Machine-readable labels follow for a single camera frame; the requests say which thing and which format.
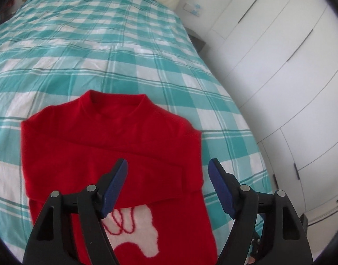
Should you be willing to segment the white wall switch panel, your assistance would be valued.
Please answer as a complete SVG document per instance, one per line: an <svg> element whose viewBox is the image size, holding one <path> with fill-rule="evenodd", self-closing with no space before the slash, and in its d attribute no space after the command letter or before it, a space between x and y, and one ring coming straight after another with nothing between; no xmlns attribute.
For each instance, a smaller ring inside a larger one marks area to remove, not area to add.
<svg viewBox="0 0 338 265"><path fill-rule="evenodd" d="M190 4L186 2L183 6L183 10L197 17L201 15L201 6L199 4Z"/></svg>

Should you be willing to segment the red knit sweater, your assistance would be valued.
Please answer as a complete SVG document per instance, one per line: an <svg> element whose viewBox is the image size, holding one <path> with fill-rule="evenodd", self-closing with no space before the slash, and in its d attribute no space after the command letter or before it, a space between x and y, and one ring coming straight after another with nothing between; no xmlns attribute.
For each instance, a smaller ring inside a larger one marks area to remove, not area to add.
<svg viewBox="0 0 338 265"><path fill-rule="evenodd" d="M95 184L118 159L128 175L103 221L120 264L214 264L202 195L201 133L145 95L90 90L21 124L22 170L33 220L49 194Z"/></svg>

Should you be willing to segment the dark wooden nightstand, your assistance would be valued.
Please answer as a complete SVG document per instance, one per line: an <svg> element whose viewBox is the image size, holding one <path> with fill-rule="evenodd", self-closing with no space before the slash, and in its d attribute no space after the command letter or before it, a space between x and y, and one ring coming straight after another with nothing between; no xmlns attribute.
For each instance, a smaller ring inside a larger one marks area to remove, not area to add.
<svg viewBox="0 0 338 265"><path fill-rule="evenodd" d="M185 30L195 50L197 51L197 53L200 53L202 49L205 47L206 42L194 30L191 30L188 27L185 27Z"/></svg>

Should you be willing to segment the white built-in wardrobe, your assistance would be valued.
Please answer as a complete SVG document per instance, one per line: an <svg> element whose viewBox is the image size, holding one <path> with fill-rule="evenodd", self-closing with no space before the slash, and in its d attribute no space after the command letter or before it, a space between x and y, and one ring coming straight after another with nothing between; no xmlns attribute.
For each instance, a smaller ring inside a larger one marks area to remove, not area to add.
<svg viewBox="0 0 338 265"><path fill-rule="evenodd" d="M338 218L338 15L327 0L231 0L205 59L276 186L312 225Z"/></svg>

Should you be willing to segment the teal white plaid bedspread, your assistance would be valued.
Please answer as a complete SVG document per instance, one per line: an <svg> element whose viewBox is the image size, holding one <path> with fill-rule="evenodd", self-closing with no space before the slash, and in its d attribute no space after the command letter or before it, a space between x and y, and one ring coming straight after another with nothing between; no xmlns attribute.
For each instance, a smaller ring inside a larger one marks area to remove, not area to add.
<svg viewBox="0 0 338 265"><path fill-rule="evenodd" d="M201 133L202 195L219 255L234 224L208 177L218 159L269 193L257 143L235 102L198 56L178 16L154 0L29 0L0 25L0 238L22 258L33 220L21 124L94 90L145 95Z"/></svg>

